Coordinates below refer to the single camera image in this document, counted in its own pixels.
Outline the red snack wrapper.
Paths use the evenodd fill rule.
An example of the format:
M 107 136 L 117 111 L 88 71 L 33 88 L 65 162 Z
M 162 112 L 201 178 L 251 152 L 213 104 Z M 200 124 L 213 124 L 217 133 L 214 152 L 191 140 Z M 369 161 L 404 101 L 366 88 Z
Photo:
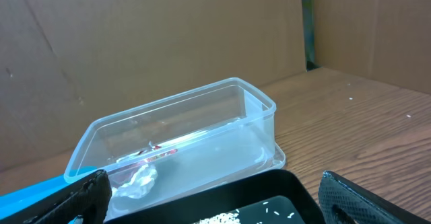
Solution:
M 129 161 L 132 159 L 137 159 L 143 155 L 148 155 L 145 159 L 143 159 L 143 162 L 149 163 L 153 162 L 157 159 L 167 157 L 169 155 L 175 154 L 178 152 L 177 148 L 172 147 L 170 143 L 160 143 L 157 145 L 149 145 L 149 147 L 140 149 L 134 153 L 130 153 L 128 155 L 124 155 L 122 157 L 119 157 L 116 162 L 120 163 L 123 161 Z

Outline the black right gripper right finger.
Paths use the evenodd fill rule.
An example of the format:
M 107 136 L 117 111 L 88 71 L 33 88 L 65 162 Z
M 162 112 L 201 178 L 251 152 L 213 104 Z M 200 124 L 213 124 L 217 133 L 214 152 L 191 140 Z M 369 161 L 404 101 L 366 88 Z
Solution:
M 430 224 L 331 171 L 323 173 L 318 197 L 326 223 Z

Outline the white paper napkin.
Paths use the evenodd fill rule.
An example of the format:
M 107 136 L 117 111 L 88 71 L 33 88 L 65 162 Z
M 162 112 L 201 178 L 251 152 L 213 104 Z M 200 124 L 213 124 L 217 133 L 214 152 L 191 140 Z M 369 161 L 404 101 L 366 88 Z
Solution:
M 112 197 L 143 198 L 154 187 L 158 172 L 154 165 L 141 165 L 110 177 Z

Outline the cooked rice leftovers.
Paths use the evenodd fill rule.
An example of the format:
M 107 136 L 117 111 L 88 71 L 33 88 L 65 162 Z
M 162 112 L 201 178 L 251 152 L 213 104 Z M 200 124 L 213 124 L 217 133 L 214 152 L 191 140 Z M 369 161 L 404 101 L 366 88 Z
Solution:
M 288 201 L 264 200 L 194 224 L 304 224 L 304 221 Z

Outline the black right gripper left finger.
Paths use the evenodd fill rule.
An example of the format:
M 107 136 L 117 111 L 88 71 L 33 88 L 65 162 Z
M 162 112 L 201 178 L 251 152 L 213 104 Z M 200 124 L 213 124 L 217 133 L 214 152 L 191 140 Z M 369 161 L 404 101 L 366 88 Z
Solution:
M 102 224 L 111 196 L 107 172 L 97 170 L 2 219 L 1 224 Z

